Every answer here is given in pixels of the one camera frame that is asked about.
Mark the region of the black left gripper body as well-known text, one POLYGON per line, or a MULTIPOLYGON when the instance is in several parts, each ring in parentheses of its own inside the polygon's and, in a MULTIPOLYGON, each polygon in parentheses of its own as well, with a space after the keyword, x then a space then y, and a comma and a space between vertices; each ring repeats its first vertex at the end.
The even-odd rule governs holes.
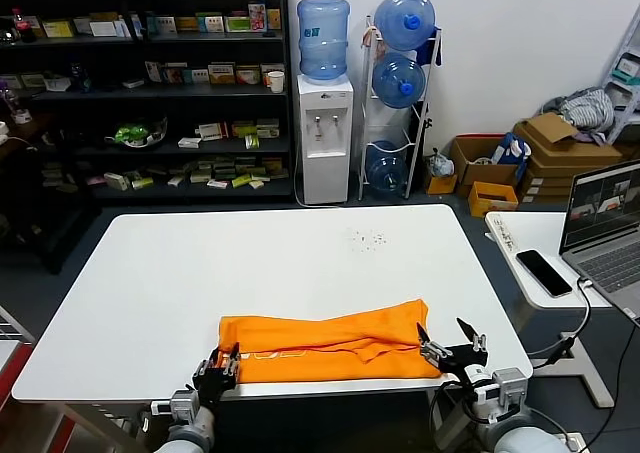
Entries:
POLYGON ((236 372, 228 368, 204 368, 192 376, 201 404, 217 404, 223 393, 236 386, 236 372))

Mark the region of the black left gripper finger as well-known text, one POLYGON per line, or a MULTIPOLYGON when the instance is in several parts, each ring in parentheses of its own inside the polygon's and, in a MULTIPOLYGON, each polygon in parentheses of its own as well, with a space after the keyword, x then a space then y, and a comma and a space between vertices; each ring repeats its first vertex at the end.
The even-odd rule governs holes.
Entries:
POLYGON ((227 362, 223 369, 223 374, 225 376, 236 376, 238 372, 240 360, 241 360, 240 344, 236 342, 231 350, 231 353, 227 358, 227 362))
POLYGON ((208 358, 203 359, 193 374, 194 381, 213 381, 218 377, 219 348, 216 347, 208 358))

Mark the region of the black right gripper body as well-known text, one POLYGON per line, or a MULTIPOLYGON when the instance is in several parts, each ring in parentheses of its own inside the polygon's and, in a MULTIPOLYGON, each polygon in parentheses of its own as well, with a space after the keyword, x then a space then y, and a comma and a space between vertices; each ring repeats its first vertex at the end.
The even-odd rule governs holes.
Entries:
POLYGON ((466 368, 472 365, 485 367, 488 360, 486 350, 475 350, 472 344, 463 344, 445 348, 446 355, 439 359, 439 371, 456 377, 468 377, 466 368))

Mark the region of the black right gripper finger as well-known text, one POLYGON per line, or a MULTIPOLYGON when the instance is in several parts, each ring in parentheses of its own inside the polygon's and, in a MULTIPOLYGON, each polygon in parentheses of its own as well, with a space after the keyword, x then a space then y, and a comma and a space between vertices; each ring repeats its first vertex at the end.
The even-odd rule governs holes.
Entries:
POLYGON ((427 331, 420 323, 416 324, 416 328, 419 337, 420 354, 429 364, 435 368, 440 368, 453 358, 453 353, 449 349, 430 339, 427 331))
POLYGON ((465 337, 471 342, 472 348, 475 352, 487 352, 487 343, 486 336, 484 334, 479 334, 474 327, 457 317, 456 321, 462 330, 465 337))

